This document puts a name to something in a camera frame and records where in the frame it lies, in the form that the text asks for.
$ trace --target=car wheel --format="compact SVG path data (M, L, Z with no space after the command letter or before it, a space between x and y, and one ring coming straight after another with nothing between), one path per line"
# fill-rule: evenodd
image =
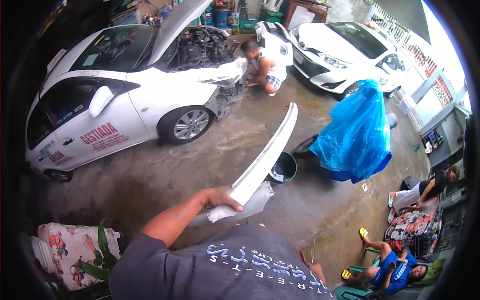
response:
M310 151L310 146L313 145L315 140L317 139L318 135L314 135L311 138L301 142L294 150L293 156L299 159L308 159L315 157L315 153Z
M70 180L72 180L72 173L72 171L65 172L52 169L45 170L45 172L43 172L43 174L45 174L45 176L47 176L48 178L61 182L69 182Z
M343 93L341 93L340 95L337 96L338 100L342 100L342 99L350 96L351 94L355 93L360 87L359 82L360 81L354 82L352 85L347 87L345 89L345 91L343 91Z
M391 91L390 93L386 93L386 94L385 94L385 97L386 97L387 99L390 99L390 98L392 98L393 96L395 96L395 95L398 93L399 90L400 90L400 86L397 86L397 87L394 88L393 91Z
M205 106L185 106L166 114L160 121L163 136L175 144L186 144L204 134L215 115Z

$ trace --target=green leaf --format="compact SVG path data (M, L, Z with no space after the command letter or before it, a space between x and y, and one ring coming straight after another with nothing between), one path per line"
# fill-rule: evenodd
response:
M100 280L108 280L108 271L107 270L102 270L100 268L97 268L91 264L87 264L83 262L80 258L77 261L77 265L80 269L82 269L85 273L98 278Z
M102 265L102 259L100 258L94 259L93 264L96 265L97 267L100 267Z
M107 264L109 269L113 269L117 263L117 258L108 250L107 236L105 235L105 230L103 228L104 221L105 218L103 218L100 221L100 225L98 225L98 245L103 254L103 261Z
M95 257L98 258L99 260L102 260L102 255L100 254L100 251L98 251L97 249L95 249Z

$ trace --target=engine bay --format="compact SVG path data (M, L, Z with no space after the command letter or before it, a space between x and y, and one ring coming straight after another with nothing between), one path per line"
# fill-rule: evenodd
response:
M228 34L212 26L186 27L169 49L163 69L179 72L195 68L216 67L234 61L233 54L238 46L227 44Z

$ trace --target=license plate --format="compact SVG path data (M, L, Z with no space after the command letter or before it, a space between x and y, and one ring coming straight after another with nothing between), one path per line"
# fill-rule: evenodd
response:
M303 63L303 56L296 50L293 50L293 58L295 58L299 62L299 64Z

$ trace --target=open car hood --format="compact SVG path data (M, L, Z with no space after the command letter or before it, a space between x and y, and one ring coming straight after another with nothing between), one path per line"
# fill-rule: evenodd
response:
M274 193L268 182L262 182L285 148L297 122L297 115L297 105L291 102L287 115L267 146L232 185L230 197L243 205L243 211L237 212L226 205L218 206L197 215L190 226L211 225L217 221L222 224L229 223L263 210L265 203Z
M183 0L172 10L156 34L148 66L160 59L187 24L198 18L210 3L211 0Z

